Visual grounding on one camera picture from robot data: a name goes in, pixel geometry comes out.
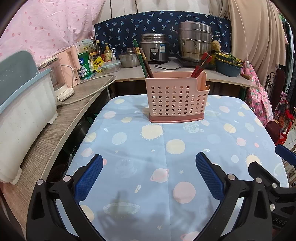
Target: stainless steel pot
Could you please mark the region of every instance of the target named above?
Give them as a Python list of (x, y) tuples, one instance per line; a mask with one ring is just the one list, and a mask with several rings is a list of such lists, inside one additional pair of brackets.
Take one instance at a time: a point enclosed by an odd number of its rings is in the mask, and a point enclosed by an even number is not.
[(180, 58), (197, 62), (204, 52), (209, 53), (213, 37), (212, 28), (198, 22), (182, 22), (178, 25), (178, 49)]
[(169, 48), (165, 34), (142, 34), (140, 47), (146, 56), (148, 63), (165, 63), (169, 59)]
[(132, 68), (140, 65), (140, 62), (133, 52), (133, 48), (128, 48), (127, 52), (119, 55), (119, 60), (123, 68)]

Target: wooden countertop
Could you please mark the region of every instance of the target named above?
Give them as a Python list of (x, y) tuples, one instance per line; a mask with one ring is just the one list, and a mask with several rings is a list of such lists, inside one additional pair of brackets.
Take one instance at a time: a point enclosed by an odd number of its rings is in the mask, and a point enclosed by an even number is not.
[[(74, 95), (65, 102), (91, 94), (106, 85), (109, 78), (92, 80), (75, 86)], [(36, 181), (40, 178), (47, 179), (65, 141), (101, 92), (77, 103), (58, 108), (56, 120), (41, 131), (24, 158), (22, 174), (18, 183), (16, 185), (0, 183), (3, 195), (23, 230), (26, 229), (27, 212)]]
[[(150, 68), (152, 72), (161, 72), (161, 71), (168, 71), (164, 69), (159, 69), (154, 67), (155, 64), (150, 64)], [(178, 60), (176, 58), (171, 58), (171, 61), (168, 63), (165, 63), (161, 65), (162, 67), (165, 67), (167, 69), (174, 69), (180, 66)], [(193, 71), (194, 68), (180, 68), (178, 70), (173, 71)], [(223, 75), (219, 72), (213, 71), (213, 70), (204, 70), (207, 73), (207, 80), (211, 82), (220, 82), (220, 83), (227, 83), (232, 85), (240, 85), (250, 88), (259, 89), (259, 87), (251, 82), (250, 80), (247, 80), (240, 75), (238, 77), (228, 77), (226, 75)], [(122, 82), (122, 81), (133, 81), (133, 80), (144, 80), (145, 76), (142, 71), (141, 66), (133, 67), (133, 68), (123, 68), (120, 67), (120, 70), (118, 72), (112, 73), (117, 76), (116, 82)]]

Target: green can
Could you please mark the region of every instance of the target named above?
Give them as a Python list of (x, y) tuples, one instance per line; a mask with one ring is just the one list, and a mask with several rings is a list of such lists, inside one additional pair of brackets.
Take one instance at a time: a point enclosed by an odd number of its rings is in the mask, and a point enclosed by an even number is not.
[(78, 59), (81, 68), (78, 70), (78, 74), (81, 80), (85, 80), (92, 77), (92, 71), (89, 66), (89, 52), (85, 51), (78, 54)]

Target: green chopstick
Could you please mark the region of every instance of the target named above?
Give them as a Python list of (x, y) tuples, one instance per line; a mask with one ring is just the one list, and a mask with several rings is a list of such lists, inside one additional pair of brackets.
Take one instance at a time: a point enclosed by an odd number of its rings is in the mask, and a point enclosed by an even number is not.
[(143, 72), (144, 72), (144, 75), (145, 75), (145, 78), (148, 78), (148, 75), (147, 75), (147, 71), (146, 71), (146, 68), (145, 68), (145, 65), (144, 65), (144, 62), (143, 62), (143, 58), (142, 58), (142, 55), (141, 55), (141, 52), (140, 52), (140, 49), (139, 49), (139, 45), (137, 43), (137, 40), (133, 40), (133, 44), (135, 45), (135, 48), (136, 48), (136, 51), (137, 51), (137, 54), (138, 54), (138, 57), (139, 57), (139, 61), (140, 61), (140, 64), (142, 66), (142, 69), (143, 69)]

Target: dish rack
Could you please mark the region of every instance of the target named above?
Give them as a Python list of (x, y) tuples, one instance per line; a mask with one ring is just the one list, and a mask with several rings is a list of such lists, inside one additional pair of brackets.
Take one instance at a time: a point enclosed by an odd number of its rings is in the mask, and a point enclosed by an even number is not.
[(192, 71), (154, 72), (146, 78), (149, 121), (152, 123), (180, 123), (204, 118), (209, 90), (207, 74), (190, 78)]

